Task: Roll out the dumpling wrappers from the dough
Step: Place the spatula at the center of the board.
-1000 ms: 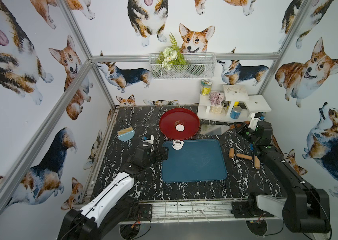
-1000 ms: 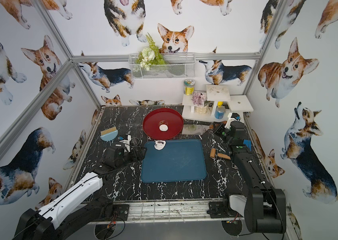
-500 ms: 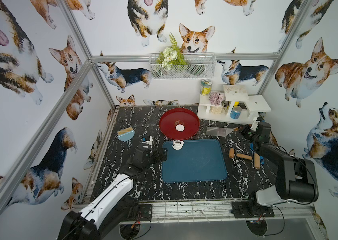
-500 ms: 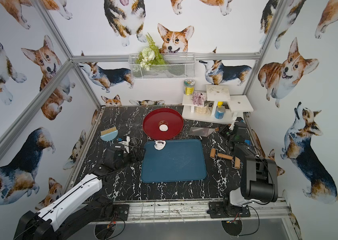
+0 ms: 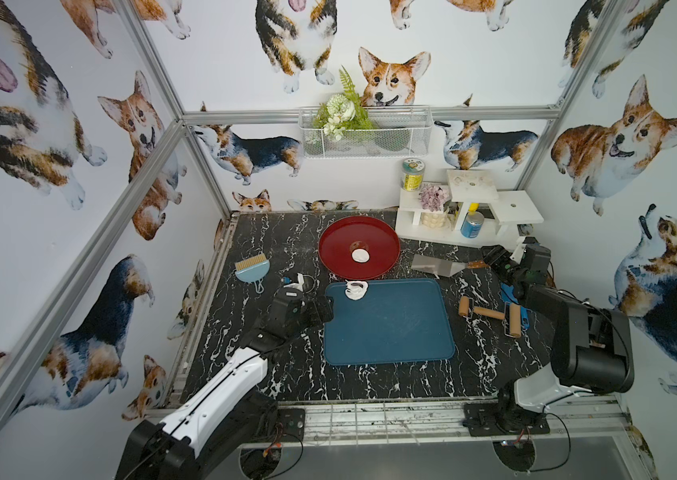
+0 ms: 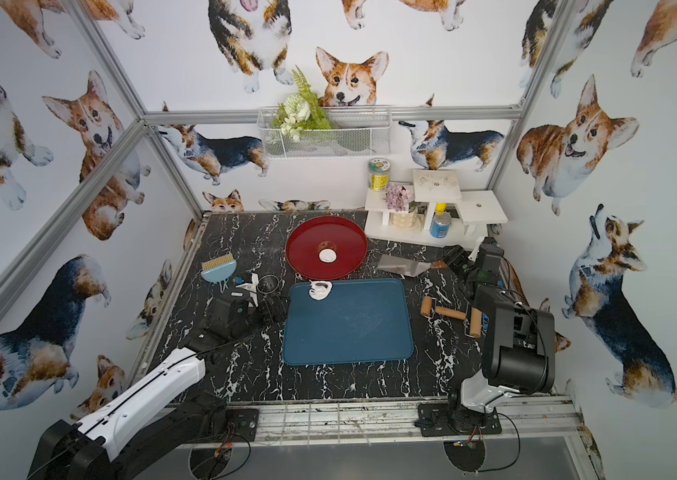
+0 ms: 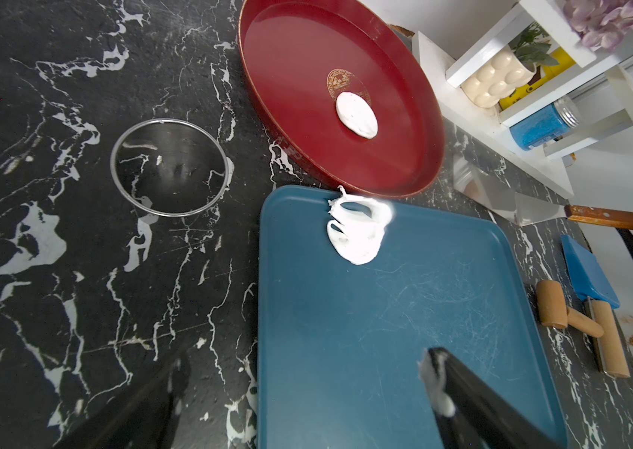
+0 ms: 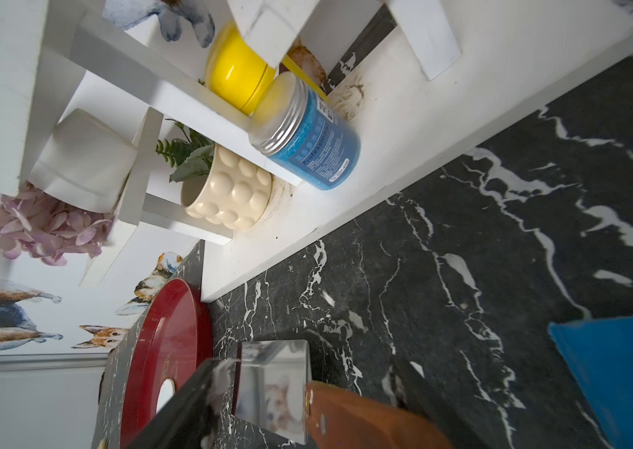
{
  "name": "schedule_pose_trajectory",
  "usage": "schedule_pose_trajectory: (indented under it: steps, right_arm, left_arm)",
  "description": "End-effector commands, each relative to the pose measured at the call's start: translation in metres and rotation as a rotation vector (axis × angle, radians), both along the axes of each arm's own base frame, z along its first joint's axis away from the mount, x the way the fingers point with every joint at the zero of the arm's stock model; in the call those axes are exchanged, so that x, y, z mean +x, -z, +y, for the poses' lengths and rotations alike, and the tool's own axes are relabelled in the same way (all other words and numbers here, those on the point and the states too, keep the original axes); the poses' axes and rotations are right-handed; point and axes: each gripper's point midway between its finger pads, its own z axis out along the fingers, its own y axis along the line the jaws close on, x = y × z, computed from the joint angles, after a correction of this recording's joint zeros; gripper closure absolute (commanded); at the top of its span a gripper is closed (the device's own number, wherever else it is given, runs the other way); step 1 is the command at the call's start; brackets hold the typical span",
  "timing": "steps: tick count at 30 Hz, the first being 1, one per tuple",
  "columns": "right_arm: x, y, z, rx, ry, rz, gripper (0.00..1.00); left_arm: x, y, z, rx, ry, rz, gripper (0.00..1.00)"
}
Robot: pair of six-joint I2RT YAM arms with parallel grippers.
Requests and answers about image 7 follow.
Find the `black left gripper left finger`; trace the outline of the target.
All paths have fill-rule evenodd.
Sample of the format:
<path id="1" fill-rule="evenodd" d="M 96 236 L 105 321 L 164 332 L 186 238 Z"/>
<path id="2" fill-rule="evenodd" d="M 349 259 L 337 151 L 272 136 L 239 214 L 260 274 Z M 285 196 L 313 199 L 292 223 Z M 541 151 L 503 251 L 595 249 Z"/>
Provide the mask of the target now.
<path id="1" fill-rule="evenodd" d="M 189 385 L 186 350 L 161 360 L 58 442 L 59 448 L 170 448 Z"/>

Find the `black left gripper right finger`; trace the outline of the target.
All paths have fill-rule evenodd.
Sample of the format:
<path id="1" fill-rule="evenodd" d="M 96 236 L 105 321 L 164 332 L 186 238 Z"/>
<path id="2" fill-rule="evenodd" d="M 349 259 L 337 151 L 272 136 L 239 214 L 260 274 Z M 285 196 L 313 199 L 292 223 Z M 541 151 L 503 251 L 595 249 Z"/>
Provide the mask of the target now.
<path id="1" fill-rule="evenodd" d="M 560 446 L 443 347 L 425 351 L 419 379 L 445 448 Z"/>

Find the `wooden dough roller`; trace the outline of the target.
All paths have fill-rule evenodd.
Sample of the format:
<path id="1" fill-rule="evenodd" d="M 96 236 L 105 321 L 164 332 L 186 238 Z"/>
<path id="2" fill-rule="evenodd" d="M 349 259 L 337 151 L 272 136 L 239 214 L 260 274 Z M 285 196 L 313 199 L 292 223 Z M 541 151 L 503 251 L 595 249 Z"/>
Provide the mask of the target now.
<path id="1" fill-rule="evenodd" d="M 562 285 L 551 280 L 536 285 L 539 321 L 544 327 L 568 329 L 574 327 L 593 339 L 601 372 L 614 378 L 630 378 L 631 372 L 624 353 L 619 327 L 613 309 L 602 300 L 587 299 L 586 314 L 567 306 Z"/>

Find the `metal scraper wooden handle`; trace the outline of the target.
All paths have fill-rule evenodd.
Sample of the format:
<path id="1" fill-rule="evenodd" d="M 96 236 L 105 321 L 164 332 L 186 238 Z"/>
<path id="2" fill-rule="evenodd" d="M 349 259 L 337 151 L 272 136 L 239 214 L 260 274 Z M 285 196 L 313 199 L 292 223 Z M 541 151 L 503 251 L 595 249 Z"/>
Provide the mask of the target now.
<path id="1" fill-rule="evenodd" d="M 531 226 L 551 220 L 633 230 L 633 213 L 580 205 L 559 205 L 526 196 L 468 162 L 453 157 L 455 189 L 481 206 L 517 226 Z"/>

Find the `blue rectangular tray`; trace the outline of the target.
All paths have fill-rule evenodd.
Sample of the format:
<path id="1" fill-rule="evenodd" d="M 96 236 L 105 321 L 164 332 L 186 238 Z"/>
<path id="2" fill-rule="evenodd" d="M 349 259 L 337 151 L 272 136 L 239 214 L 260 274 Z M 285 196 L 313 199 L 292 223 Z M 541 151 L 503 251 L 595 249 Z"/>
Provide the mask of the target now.
<path id="1" fill-rule="evenodd" d="M 496 224 L 402 203 L 376 258 L 328 239 L 329 191 L 260 214 L 261 448 L 438 448 L 418 376 L 445 347 L 560 445 L 565 419 L 512 247 Z"/>

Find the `white dough piece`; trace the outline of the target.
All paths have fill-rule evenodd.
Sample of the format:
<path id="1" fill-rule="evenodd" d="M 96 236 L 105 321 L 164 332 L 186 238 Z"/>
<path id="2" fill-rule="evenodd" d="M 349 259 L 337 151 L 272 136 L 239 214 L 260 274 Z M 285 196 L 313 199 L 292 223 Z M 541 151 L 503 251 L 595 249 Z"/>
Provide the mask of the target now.
<path id="1" fill-rule="evenodd" d="M 368 264 L 379 253 L 394 209 L 374 198 L 348 194 L 342 185 L 338 191 L 341 196 L 328 201 L 327 236 L 339 256 L 355 266 Z"/>

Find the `round cut dough wrapper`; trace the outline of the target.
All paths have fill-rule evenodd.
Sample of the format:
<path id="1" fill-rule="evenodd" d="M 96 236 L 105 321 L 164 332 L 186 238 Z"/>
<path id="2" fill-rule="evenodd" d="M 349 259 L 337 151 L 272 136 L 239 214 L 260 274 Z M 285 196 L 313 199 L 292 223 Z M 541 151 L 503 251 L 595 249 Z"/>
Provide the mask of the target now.
<path id="1" fill-rule="evenodd" d="M 378 134 L 378 121 L 371 106 L 357 94 L 343 92 L 337 95 L 335 108 L 344 126 L 356 135 L 371 140 Z"/>

